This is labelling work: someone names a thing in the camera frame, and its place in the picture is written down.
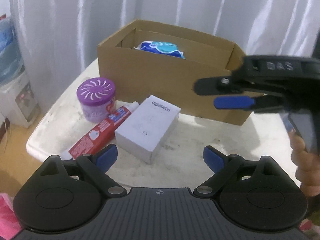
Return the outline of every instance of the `table top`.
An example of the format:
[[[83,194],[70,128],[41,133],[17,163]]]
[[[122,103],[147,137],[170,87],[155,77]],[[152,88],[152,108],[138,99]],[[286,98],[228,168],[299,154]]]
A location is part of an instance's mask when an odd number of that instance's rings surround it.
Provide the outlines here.
[[[76,89],[83,81],[98,76],[96,59],[38,124],[26,145],[30,155],[42,162],[50,155],[59,155],[95,126],[84,119]],[[290,160],[289,138],[278,114],[252,113],[242,126],[180,114],[177,127],[151,165],[118,147],[118,160],[107,174],[127,189],[190,187],[193,190],[213,175],[203,161],[206,145],[227,155],[239,154],[246,160],[269,155],[299,185],[296,166]]]

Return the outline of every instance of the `pink cloth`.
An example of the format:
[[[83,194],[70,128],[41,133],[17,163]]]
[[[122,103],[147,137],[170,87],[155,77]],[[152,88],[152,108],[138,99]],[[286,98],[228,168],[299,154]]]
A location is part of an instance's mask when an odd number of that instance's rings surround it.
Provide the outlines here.
[[[20,232],[21,226],[13,212],[8,194],[0,193],[0,236],[10,240]]]

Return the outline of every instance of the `slotted purple lid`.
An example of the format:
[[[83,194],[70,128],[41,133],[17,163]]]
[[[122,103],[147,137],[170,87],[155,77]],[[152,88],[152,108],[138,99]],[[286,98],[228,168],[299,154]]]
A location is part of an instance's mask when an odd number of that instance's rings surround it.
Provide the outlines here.
[[[84,81],[77,89],[81,104],[99,106],[110,101],[116,92],[115,84],[106,78],[97,77]]]

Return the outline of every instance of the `finger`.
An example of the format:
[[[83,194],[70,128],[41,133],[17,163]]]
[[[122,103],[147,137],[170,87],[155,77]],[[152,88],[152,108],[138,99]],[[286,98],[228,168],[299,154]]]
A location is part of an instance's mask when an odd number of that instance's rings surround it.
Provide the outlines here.
[[[320,194],[320,186],[306,186],[302,183],[300,189],[307,197],[314,197]]]
[[[320,186],[320,170],[304,171],[298,168],[296,178],[305,186]]]
[[[302,170],[316,170],[320,169],[319,156],[308,153],[306,151],[296,152],[293,151],[291,154],[292,162]]]
[[[291,133],[289,134],[289,138],[290,146],[295,152],[301,152],[306,148],[304,140],[299,135]]]

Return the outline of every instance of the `gray curtain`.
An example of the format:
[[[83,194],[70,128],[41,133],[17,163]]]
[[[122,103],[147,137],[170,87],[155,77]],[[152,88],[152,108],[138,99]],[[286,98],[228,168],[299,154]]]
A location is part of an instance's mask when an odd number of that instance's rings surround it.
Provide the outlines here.
[[[32,89],[46,112],[97,57],[96,46],[141,18],[235,41],[247,54],[310,56],[320,0],[11,0]]]

